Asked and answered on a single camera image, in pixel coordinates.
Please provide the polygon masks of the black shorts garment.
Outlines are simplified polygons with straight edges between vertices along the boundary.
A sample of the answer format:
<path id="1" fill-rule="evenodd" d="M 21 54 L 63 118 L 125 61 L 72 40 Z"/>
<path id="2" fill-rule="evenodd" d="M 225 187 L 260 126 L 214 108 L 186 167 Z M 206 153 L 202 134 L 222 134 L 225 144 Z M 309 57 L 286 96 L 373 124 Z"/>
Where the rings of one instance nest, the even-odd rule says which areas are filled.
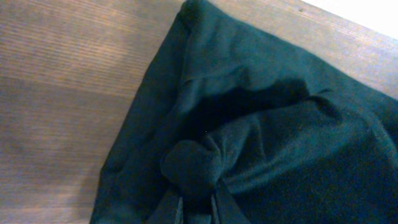
<path id="1" fill-rule="evenodd" d="M 396 223 L 397 101 L 208 1 L 182 4 L 100 173 L 92 223 L 146 223 L 169 187 L 212 223 Z"/>

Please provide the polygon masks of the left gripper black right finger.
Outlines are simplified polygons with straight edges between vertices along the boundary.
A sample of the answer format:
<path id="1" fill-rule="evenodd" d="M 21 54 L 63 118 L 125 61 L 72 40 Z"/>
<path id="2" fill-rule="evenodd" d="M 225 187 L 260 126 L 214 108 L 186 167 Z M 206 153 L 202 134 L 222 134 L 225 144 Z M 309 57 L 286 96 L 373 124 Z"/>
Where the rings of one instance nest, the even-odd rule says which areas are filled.
<path id="1" fill-rule="evenodd" d="M 222 180 L 211 195 L 211 209 L 214 224 L 251 224 Z"/>

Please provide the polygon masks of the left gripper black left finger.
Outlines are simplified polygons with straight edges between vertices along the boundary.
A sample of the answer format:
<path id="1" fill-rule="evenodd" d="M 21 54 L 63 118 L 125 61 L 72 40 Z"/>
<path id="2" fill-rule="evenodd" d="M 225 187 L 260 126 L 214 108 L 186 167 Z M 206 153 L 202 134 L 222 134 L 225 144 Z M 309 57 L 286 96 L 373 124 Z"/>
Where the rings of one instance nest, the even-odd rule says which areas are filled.
<path id="1" fill-rule="evenodd" d="M 183 198 L 175 187 L 169 187 L 147 224 L 183 224 Z"/>

